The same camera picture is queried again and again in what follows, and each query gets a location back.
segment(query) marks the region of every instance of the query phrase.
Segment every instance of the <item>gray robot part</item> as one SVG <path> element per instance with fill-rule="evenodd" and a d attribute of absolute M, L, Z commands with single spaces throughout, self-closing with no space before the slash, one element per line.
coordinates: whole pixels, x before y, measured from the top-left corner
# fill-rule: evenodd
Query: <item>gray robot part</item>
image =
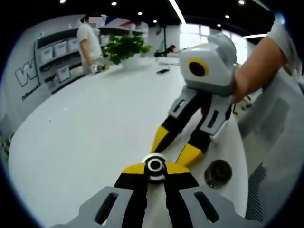
<path fill-rule="evenodd" d="M 121 228 L 132 193 L 133 190 L 105 187 L 80 206 L 76 218 L 66 225 L 51 228 Z M 111 211 L 103 225 L 105 218 L 102 214 L 109 208 Z"/>
<path fill-rule="evenodd" d="M 211 92 L 220 96 L 231 95 L 236 69 L 236 48 L 223 33 L 208 36 L 209 43 L 186 49 L 180 54 L 180 70 L 188 88 Z M 195 74 L 190 65 L 200 66 Z"/>
<path fill-rule="evenodd" d="M 183 87 L 181 95 L 177 98 L 169 110 L 169 115 L 178 118 L 184 107 L 196 96 L 197 90 Z"/>
<path fill-rule="evenodd" d="M 237 49 L 232 40 L 224 33 L 218 33 L 207 37 L 208 42 L 217 44 L 217 53 L 225 63 L 227 68 L 237 62 Z"/>
<path fill-rule="evenodd" d="M 231 106 L 231 101 L 231 96 L 222 97 L 213 95 L 207 117 L 199 129 L 210 135 L 215 135 L 226 121 L 226 111 Z"/>
<path fill-rule="evenodd" d="M 248 221 L 235 212 L 232 202 L 208 187 L 180 190 L 193 228 L 259 228 L 258 221 Z"/>

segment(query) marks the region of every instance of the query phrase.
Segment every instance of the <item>human hand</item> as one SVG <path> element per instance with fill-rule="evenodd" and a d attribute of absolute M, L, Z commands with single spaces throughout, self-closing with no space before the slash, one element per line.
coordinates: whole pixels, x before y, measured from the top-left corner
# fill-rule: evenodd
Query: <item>human hand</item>
<path fill-rule="evenodd" d="M 92 64 L 90 70 L 92 74 L 96 74 L 98 72 L 98 64 Z"/>
<path fill-rule="evenodd" d="M 234 85 L 232 90 L 232 103 L 238 103 L 247 95 L 247 83 L 240 71 L 234 74 Z"/>

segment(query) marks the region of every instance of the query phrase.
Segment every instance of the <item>white desk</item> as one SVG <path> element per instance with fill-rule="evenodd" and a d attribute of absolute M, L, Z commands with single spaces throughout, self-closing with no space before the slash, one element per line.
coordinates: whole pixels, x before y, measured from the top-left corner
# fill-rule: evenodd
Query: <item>white desk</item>
<path fill-rule="evenodd" d="M 82 203 L 113 186 L 123 168 L 149 153 L 184 80 L 178 66 L 156 74 L 164 66 L 157 66 L 154 59 L 142 59 L 139 68 L 123 72 L 114 66 L 75 81 L 46 100 L 15 133 L 9 173 L 22 201 L 44 227 L 76 217 Z M 177 158 L 199 119 L 197 112 L 165 153 L 168 158 Z M 247 165 L 233 115 L 219 144 L 211 145 L 205 160 L 191 169 L 199 184 L 204 184 L 204 170 L 214 159 L 225 159 L 232 166 L 233 177 L 219 192 L 244 217 Z M 164 192 L 158 188 L 149 194 L 159 203 L 148 199 L 143 227 L 171 227 Z"/>

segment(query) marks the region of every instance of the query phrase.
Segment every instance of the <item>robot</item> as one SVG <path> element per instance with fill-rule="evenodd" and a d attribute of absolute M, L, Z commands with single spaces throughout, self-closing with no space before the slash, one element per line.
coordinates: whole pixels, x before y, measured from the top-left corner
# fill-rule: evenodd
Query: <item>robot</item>
<path fill-rule="evenodd" d="M 52 228 L 141 228 L 148 185 L 164 184 L 173 228 L 259 228 L 258 221 L 239 216 L 232 202 L 207 186 L 199 186 L 190 171 L 149 154 L 125 168 L 113 187 L 105 187 L 82 204 L 76 218 Z"/>
<path fill-rule="evenodd" d="M 223 33 L 208 36 L 208 41 L 180 53 L 180 70 L 186 85 L 158 128 L 151 150 L 163 152 L 202 108 L 203 118 L 176 161 L 185 167 L 205 155 L 212 138 L 224 128 L 231 114 L 236 48 Z"/>

